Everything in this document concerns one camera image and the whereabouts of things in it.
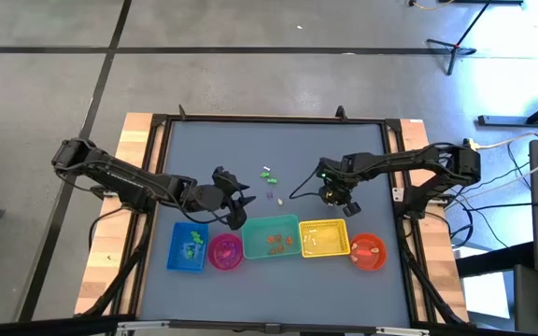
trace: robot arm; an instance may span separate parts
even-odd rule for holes
[[[232,230],[244,225],[247,219],[244,206],[255,199],[254,196],[244,197],[242,190],[248,186],[238,183],[236,177],[222,167],[213,172],[214,185],[197,186],[197,181],[190,177],[149,173],[110,156],[84,139],[63,141],[51,163],[61,178],[85,175],[102,185],[92,188],[92,192],[100,197],[104,192],[115,192],[122,204],[138,213],[151,211],[156,203],[177,208],[185,216],[191,212],[228,208],[230,213],[225,222],[219,217],[213,221],[221,221]],[[240,197],[234,200],[232,196],[236,192]]]
[[[481,179],[480,166],[480,155],[467,147],[437,147],[435,144],[386,155],[350,154],[340,161],[321,158],[316,176],[324,182],[319,189],[321,200],[328,204],[345,205],[344,213],[350,217],[361,211],[359,205],[352,202],[351,196],[351,191],[359,182],[383,173],[430,170],[435,175],[421,186],[404,189],[400,204],[403,215],[424,218],[429,200],[456,185],[469,186],[478,182]]]

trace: tripod stand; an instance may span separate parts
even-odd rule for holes
[[[464,34],[462,34],[462,37],[460,38],[460,41],[458,41],[458,43],[452,44],[452,43],[447,43],[447,42],[444,42],[444,41],[438,41],[438,40],[434,40],[434,39],[428,39],[427,40],[428,43],[434,43],[434,44],[442,45],[444,47],[451,47],[452,48],[452,50],[450,51],[451,52],[451,59],[449,60],[449,66],[447,67],[447,75],[448,76],[450,76],[452,74],[452,71],[454,71],[454,62],[456,61],[456,55],[459,52],[461,52],[461,55],[472,55],[472,54],[474,54],[476,52],[476,49],[474,49],[474,48],[463,48],[463,47],[460,46],[460,44],[462,43],[464,38],[468,35],[468,33],[471,31],[471,29],[473,29],[474,24],[478,21],[478,19],[481,17],[481,15],[483,15],[483,13],[485,12],[485,9],[487,9],[487,7],[489,7],[489,5],[491,4],[491,1],[492,0],[488,0],[487,3],[483,6],[481,11],[478,13],[478,15],[476,15],[476,18],[474,18],[471,25],[468,26],[468,29],[466,29]]]

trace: teal bin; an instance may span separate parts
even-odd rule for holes
[[[298,217],[251,218],[242,227],[242,244],[246,259],[300,254]]]

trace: pink bowl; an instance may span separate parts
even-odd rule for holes
[[[242,261],[242,241],[231,233],[213,238],[207,250],[209,261],[218,270],[231,270]]]

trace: blue bin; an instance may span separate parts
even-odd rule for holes
[[[203,244],[194,242],[193,232],[198,232]],[[206,246],[208,245],[209,227],[206,224],[177,222],[174,225],[172,243],[169,246],[167,269],[200,273],[205,264]]]

